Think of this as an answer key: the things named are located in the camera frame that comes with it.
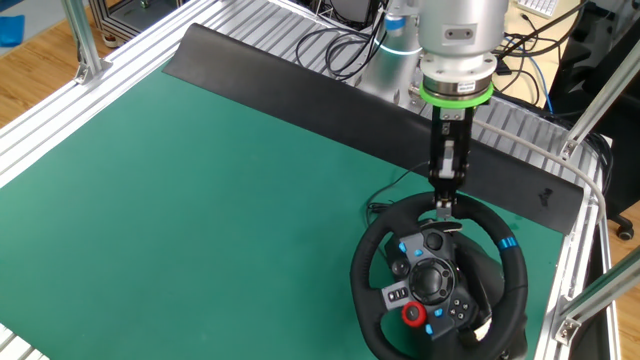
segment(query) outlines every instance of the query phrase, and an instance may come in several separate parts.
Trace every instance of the green ring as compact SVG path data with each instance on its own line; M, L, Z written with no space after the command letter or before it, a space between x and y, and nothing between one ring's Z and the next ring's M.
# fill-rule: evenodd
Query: green ring
M428 94L424 91L424 85L420 84L420 96L422 100L432 104L433 106L437 106L439 108L444 109L467 109L471 107L476 107L484 104L487 100L491 99L491 95L493 95L493 84L489 84L489 88L487 91L480 95L477 98L470 100L444 100L438 99L437 97Z

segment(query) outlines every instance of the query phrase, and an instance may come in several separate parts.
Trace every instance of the green mat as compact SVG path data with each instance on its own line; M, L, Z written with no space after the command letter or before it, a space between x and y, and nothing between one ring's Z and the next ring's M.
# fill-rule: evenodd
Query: green mat
M158 70L0 190L0 322L54 360L373 359L349 267L364 202L403 171ZM562 236L495 210L534 349ZM405 330L386 316L403 349Z

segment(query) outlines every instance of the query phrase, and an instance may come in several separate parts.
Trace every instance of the black steering wheel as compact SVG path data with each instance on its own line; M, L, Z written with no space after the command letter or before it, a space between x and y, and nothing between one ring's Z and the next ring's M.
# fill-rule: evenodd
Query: black steering wheel
M360 240L351 264L351 290L364 340L380 360L413 360L391 345L381 327L387 312L403 307L405 323L424 331L434 346L447 347L447 357L495 360L522 327L528 293L522 250L496 213L472 198L457 195L452 216L473 220L489 234L500 251L504 272L504 293L492 309L489 332L476 346L462 346L456 330L469 326L478 306L456 276L447 234L437 229L425 232L419 225L418 218L433 209L433 193L408 197L380 214ZM369 284L371 263L389 232L400 239L398 247L406 255L392 266L401 280L374 289Z

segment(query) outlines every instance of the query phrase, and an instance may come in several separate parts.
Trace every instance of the red button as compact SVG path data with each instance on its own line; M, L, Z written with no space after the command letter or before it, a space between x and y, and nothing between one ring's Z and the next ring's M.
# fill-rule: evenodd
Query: red button
M408 302L402 308L402 320L411 327L421 327L427 321L427 310L417 301Z

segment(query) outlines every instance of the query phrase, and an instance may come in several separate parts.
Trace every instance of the cable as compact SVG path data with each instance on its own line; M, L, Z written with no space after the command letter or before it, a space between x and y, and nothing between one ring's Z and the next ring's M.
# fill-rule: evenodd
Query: cable
M569 31L564 36L562 36L560 39L558 39L558 42L556 44L551 45L551 46L549 46L549 47L547 47L547 48L545 48L543 50L530 52L529 55L530 56L538 56L538 55L546 54L549 51L551 51L551 50L555 49L556 47L560 46L561 43L563 43L566 39L569 38L569 36L571 36L571 33L573 33L573 31L576 29L576 27L578 27L578 23L580 22L580 19L582 19L582 9L587 5L587 3L588 3L587 0L582 0L582 2L578 6L576 6L573 9L567 11L565 14L563 14L559 18L551 21L547 25L545 25L545 26L539 28L538 30L532 32L531 34L523 37L516 44L514 44L513 46L511 46L510 48L505 50L502 54L500 54L498 56L498 60L504 59L507 55L511 54L514 50L516 50L518 47L522 46L522 44L524 44L528 40L534 38L536 35L544 32L544 31L552 28L553 26L555 26L558 23L562 22L563 20L565 20L569 16L573 15L575 12L580 11L580 14L576 17L576 20L573 22L573 25L571 26Z
M517 137L516 135L513 135L507 131L504 131L500 128L497 128L493 125L489 125L487 123L483 123L481 121L478 120L474 120L473 121L474 124L487 129L489 131L493 131L494 133L503 136L513 142L516 142L526 148L528 148L531 151L537 152L538 154L548 158L549 160L558 163L559 165L565 167L566 169L568 169L569 171L573 172L577 177L579 177L580 179L582 179L587 185L589 185L589 187L591 188L591 190L593 191L594 195L596 196L596 198L598 198L598 221L600 222L605 214L606 214L606 205L605 205L605 199L604 199L604 195L602 194L602 192L600 191L600 189L598 188L598 185L596 185L596 183L591 180L591 178L589 178L586 174L584 174L582 171L580 171L580 169L578 169L577 167L573 166L572 164L568 163L567 161L563 160L562 158L560 158L559 156L553 155L550 152L543 150L541 148L539 148L538 146L531 144L529 142L527 142L526 140L523 140L519 137Z
M404 177L409 175L409 173L412 173L412 172L418 170L420 167L428 165L428 164L429 164L429 161L421 162L420 164L418 164L418 165L412 167L411 169L407 170L404 174L402 174L399 178L397 178L396 181L392 182L391 184L389 184L389 185L383 187L382 189L376 191L375 193L373 193L373 195L371 195L367 199L367 202L365 204L364 219L365 219L366 226L371 225L371 213L379 214L379 213L383 212L384 210L386 210L387 208L389 208L389 206L391 206L391 204L374 203L373 200L375 200L375 198L378 197L378 195L380 195L383 192L385 192L385 191L391 189L392 187L398 185L400 180L404 179Z
M527 14L520 14L520 17L522 17L526 22L529 23L529 25L531 25L531 28L533 29L534 33L536 31L538 31L538 29L536 29L536 26L533 25L533 22L531 21L531 19L529 19L529 17L527 16ZM539 38L540 38L540 36L538 34L536 34L535 41L534 41L533 45L531 45L531 50L533 50L536 47L536 45L538 45Z
M518 80L518 78L520 77L520 74L522 73L523 68L524 68L524 58L520 59L520 67L516 71L516 76L513 79L511 79L511 81L505 87L503 87L502 90L498 90L498 91L505 92L508 88L510 88L511 85L513 85L516 82L516 80Z
M512 44L514 43L513 40L509 39L508 37L505 37L505 39ZM542 69L540 69L538 62L536 62L534 58L529 57L529 60L531 60L533 65L536 67L536 69L538 69L538 73L540 74L540 79L542 80L542 88L544 90L544 96L547 98L547 106L549 107L549 112L553 115L553 105L551 105L551 98L549 97L549 91L547 90L547 82L544 80L544 74L542 73Z
M527 76L529 76L531 78L531 81L533 81L533 86L536 89L536 100L533 101L531 104L532 105L538 104L538 102L540 102L540 87L538 86L538 82L536 81L536 78L530 72L528 72L526 70L512 70L512 71L518 72L518 74L527 75ZM511 85L511 83L509 85L505 86L504 89L499 90L499 91L500 92L504 92L504 90L506 90L510 85Z
M381 4L382 4L382 10L384 10L386 7L386 2L381 2ZM296 48L295 48L296 62L301 66L305 67L305 65L302 63L302 60L300 59L300 48L311 37L322 36L323 34L329 33L329 32L340 33L340 35L338 35L333 40L331 40L331 42L329 42L329 44L327 45L327 48L325 50L325 68L327 71L329 71L331 75L334 76L336 80L338 81L348 80L353 76L357 75L362 69L364 69L367 66L367 64L371 61L371 59L380 50L382 43L387 37L387 33L385 32L382 35L382 38L380 39L380 41L375 41L375 40L376 40L376 37L378 36L378 33L380 32L380 29L382 28L383 21L384 21L384 14L381 14L378 21L373 26L371 34L363 34L361 32L358 32L352 29L346 29L341 27L332 27L332 28L320 29L320 30L310 32L304 35L296 44ZM342 67L338 69L334 69L332 67L332 61L334 60L334 57L339 52L344 50L346 47L351 45L361 45L361 46L358 49L358 51L348 61L346 61L345 64L342 65ZM343 74L343 71L345 71L350 66L352 66L353 63L360 58L360 56L364 53L367 47L369 48L367 52L367 56L365 57L364 61L360 64L360 66L354 71L351 71L350 73Z
M542 69L540 69L540 66L538 66L538 63L533 58L529 59L533 62L533 65L536 66L536 69L538 69L538 73L540 73L540 79L542 79L542 88L544 89L544 96L546 96L547 98L547 106L549 107L549 112L553 115L553 105L551 105L551 98L549 97L549 91L547 90L547 82L544 81L544 74L542 73Z

